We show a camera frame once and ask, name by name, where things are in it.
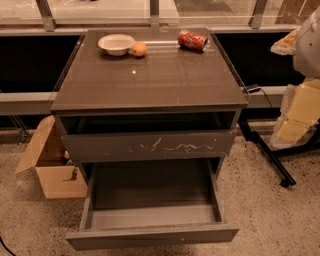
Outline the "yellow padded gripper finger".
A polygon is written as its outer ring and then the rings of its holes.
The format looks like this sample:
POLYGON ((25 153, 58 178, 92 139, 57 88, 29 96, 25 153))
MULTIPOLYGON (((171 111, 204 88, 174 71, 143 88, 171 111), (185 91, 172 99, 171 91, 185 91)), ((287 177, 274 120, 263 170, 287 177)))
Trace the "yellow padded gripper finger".
POLYGON ((275 42, 271 46, 270 51, 278 55, 293 55, 296 38, 299 32, 299 28, 291 31, 288 35, 275 42))
POLYGON ((286 149, 304 144, 320 119, 320 80, 306 79, 298 86, 288 85, 280 112, 271 136, 271 146, 286 149))

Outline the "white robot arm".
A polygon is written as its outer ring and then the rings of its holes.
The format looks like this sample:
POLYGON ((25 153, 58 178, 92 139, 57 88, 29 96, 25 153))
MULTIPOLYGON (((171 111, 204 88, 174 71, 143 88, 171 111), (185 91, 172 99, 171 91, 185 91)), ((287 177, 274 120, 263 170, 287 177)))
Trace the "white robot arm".
POLYGON ((320 7, 300 28, 275 42, 271 51, 292 55, 294 69, 305 76, 300 85, 285 90, 271 137, 274 148, 285 149, 302 142, 320 118, 320 7))

